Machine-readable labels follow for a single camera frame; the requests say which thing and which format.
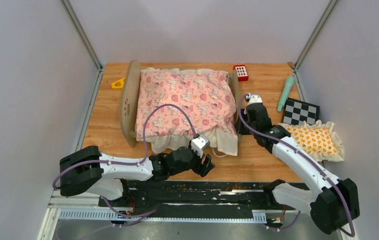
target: red box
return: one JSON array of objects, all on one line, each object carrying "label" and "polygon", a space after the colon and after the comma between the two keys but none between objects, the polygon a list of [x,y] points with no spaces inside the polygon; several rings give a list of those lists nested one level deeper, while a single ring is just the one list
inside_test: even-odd
[{"label": "red box", "polygon": [[247,72],[246,65],[235,65],[233,69],[236,70],[238,82],[245,82],[249,80],[249,73]]}]

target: wood surface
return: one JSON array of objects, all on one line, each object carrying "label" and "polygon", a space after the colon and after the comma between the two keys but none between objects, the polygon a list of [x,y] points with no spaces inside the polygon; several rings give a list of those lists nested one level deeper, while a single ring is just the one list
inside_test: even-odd
[{"label": "wood surface", "polygon": [[[142,63],[142,68],[157,69],[214,69],[232,72],[230,63]],[[285,80],[292,75],[288,64],[245,64],[249,75],[248,81],[239,83],[239,93],[260,94],[273,124],[280,123],[282,112],[277,112],[278,101],[284,88]],[[128,63],[108,63],[101,80],[98,95],[89,121],[83,148],[97,145],[100,151],[117,157],[142,158],[144,144],[137,142],[130,147],[121,131],[120,108],[121,89],[112,89],[111,84],[125,77]],[[290,98],[299,99],[296,86],[289,94]],[[215,157],[210,148],[205,151],[212,155],[216,167],[205,177],[200,177],[191,170],[172,176],[170,180],[198,181],[244,181],[272,182],[282,179],[287,182],[301,182],[300,178],[280,159],[257,145],[255,139],[246,135],[242,137],[238,156]]]}]

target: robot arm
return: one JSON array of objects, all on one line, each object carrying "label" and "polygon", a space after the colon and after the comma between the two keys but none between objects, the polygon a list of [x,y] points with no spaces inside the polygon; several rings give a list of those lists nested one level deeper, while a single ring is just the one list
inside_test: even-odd
[{"label": "robot arm", "polygon": [[142,163],[142,158],[115,157],[100,152],[97,146],[85,147],[61,159],[60,172],[87,160],[101,163],[85,164],[64,174],[60,178],[60,194],[69,197],[87,192],[112,201],[126,192],[126,180],[165,181],[188,170],[204,177],[215,167],[212,157],[203,153],[210,142],[203,135],[194,137],[188,147],[152,155]]},{"label": "robot arm", "polygon": [[359,197],[356,184],[349,178],[341,180],[327,171],[296,143],[285,128],[272,125],[262,98],[258,94],[248,94],[245,100],[248,104],[245,109],[241,109],[243,120],[257,132],[279,141],[255,134],[242,124],[241,119],[238,119],[235,125],[237,132],[242,135],[253,135],[260,146],[286,163],[309,188],[304,190],[282,180],[276,180],[265,187],[272,195],[271,199],[278,204],[288,205],[310,215],[324,233],[331,234],[348,223],[342,201],[331,184],[333,183],[347,202],[352,219],[357,218]]}]

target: gray floor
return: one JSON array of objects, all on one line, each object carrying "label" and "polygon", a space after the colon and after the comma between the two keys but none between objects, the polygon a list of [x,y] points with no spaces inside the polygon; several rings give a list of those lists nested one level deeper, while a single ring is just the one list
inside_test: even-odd
[{"label": "gray floor", "polygon": [[[285,215],[287,224],[295,214]],[[61,220],[58,237],[60,240],[79,240],[83,236],[104,226],[109,221],[101,220]],[[282,232],[266,230],[260,224],[252,223],[198,223],[198,222],[142,222],[134,226],[109,227],[86,240],[340,240],[339,233],[322,233],[309,216],[302,215],[290,229]]]}]

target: yellow pillow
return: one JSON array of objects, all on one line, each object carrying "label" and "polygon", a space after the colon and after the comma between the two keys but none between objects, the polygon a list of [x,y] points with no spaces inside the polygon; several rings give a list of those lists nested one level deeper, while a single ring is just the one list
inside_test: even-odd
[{"label": "yellow pillow", "polygon": [[323,159],[340,162],[344,160],[344,146],[338,135],[333,132],[334,123],[322,124],[318,120],[314,125],[306,122],[302,126],[280,123],[295,139],[300,147],[313,159],[322,162]]}]

